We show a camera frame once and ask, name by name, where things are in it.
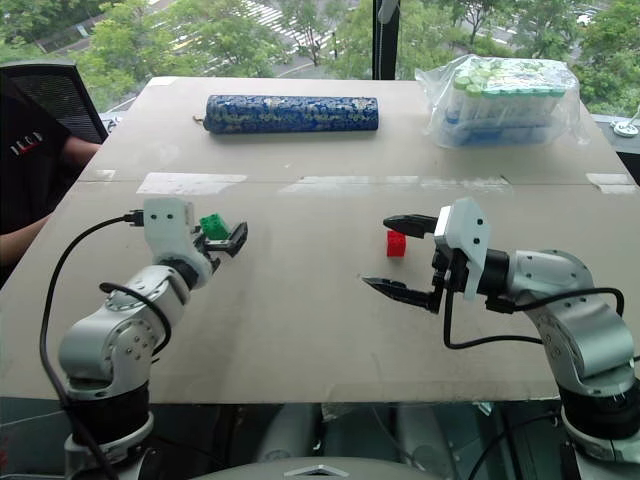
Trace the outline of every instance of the office chair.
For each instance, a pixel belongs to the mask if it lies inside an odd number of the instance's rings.
[[[34,60],[0,65],[0,71],[72,135],[92,143],[103,143],[108,134],[75,62]]]

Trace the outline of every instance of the plastic bag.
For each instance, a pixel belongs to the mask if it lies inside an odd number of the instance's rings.
[[[588,143],[580,85],[564,62],[466,55],[415,75],[440,146],[544,144],[566,131]]]

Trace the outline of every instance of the table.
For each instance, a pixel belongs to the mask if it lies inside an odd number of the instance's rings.
[[[377,132],[216,137],[194,120],[213,93],[363,95],[379,100]],[[386,257],[382,219],[437,214],[472,195],[492,224],[493,248],[557,248],[590,267],[599,286],[627,294],[640,338],[640,196],[604,194],[586,173],[625,173],[582,110],[591,143],[446,150],[423,134],[427,104],[415,82],[229,78],[153,79],[106,141],[0,293],[4,395],[51,398],[37,355],[46,286],[81,230],[179,192],[196,214],[246,220],[249,240],[204,289],[153,367],[159,403],[462,401],[557,394],[543,351],[520,343],[466,351],[442,345],[442,317],[393,302],[365,285],[376,275],[427,289],[434,244],[409,239]],[[150,183],[150,172],[175,183]],[[137,193],[139,189],[149,192]],[[150,262],[140,229],[112,226],[68,260],[55,299],[50,349],[103,300],[97,284],[124,282]],[[529,334],[459,298],[454,338]]]

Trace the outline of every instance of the blue patterned wrapping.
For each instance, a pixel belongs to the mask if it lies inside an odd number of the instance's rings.
[[[368,97],[211,95],[204,128],[213,133],[377,130],[378,101]]]

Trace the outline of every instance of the window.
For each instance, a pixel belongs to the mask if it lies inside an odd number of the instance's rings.
[[[100,112],[128,108],[157,75],[369,79],[382,3],[5,0],[0,62],[71,57]],[[592,113],[631,116],[640,103],[637,0],[401,0],[400,12],[395,78],[466,53],[553,58]],[[393,28],[383,33],[388,45]]]
[[[104,113],[127,109],[153,76],[364,78],[372,7],[363,3],[7,0],[0,63],[70,57]]]
[[[467,53],[566,61],[591,113],[640,104],[637,0],[402,0],[396,78]]]

